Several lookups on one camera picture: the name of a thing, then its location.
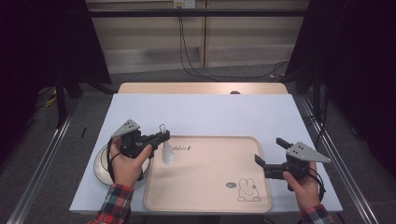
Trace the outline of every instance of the plaid shirt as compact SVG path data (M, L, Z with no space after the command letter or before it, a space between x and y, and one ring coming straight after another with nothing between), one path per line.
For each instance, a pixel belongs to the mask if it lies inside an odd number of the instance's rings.
M134 190L123 185L112 184L106 200L91 224L132 223L131 201Z
M300 220L306 224L335 223L323 204L308 208L300 213Z

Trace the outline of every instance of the bunny drawing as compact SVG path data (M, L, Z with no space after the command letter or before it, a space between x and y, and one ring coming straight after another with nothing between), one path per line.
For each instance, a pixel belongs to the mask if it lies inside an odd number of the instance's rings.
M253 179L239 180L239 202L259 202L259 191L254 184Z

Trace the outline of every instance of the beige tray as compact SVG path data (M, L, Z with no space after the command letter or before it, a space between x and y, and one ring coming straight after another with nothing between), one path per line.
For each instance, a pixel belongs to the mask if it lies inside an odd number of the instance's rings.
M263 213L271 197L262 168L262 156L252 137L171 136L176 154L163 163L162 148L155 151L148 171L145 205L153 211Z

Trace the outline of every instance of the controller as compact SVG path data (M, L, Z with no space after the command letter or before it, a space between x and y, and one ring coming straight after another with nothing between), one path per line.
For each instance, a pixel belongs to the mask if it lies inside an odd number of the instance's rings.
M114 182L114 172L111 165L110 159L110 147L114 137L119 136L121 140L120 153L126 157L135 159L139 156L143 149L151 145L151 153L148 156L149 159L154 157L154 150L158 149L158 145L168 141L170 139L170 132L168 130L162 130L151 135L141 135L139 131L140 126L133 120L128 119L121 127L119 127L110 138L107 144L107 170L110 173L111 179ZM137 180L142 180L143 171Z
M300 181L306 176L311 176L309 173L310 161L325 163L331 162L329 158L323 156L312 147L309 147L302 142L290 144L281 138L277 138L276 143L286 149L286 161L282 164L266 164L261 157L254 155L255 162L264 170L266 178L285 179L283 177L283 172L288 171L297 181Z

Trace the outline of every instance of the black curtain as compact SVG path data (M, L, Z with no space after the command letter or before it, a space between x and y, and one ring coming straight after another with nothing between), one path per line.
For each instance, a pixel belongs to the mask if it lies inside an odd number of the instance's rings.
M0 162L35 111L39 90L56 77L109 83L106 62L84 0L7 0L0 7Z

